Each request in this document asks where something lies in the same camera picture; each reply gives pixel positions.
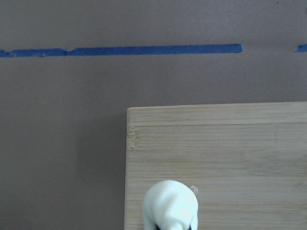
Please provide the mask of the bamboo cutting board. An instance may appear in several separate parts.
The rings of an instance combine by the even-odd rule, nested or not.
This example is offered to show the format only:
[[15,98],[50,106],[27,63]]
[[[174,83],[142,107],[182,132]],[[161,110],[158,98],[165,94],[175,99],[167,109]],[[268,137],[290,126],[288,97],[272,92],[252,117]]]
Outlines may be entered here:
[[201,230],[307,227],[307,104],[132,107],[124,228],[141,230],[156,182],[191,186]]

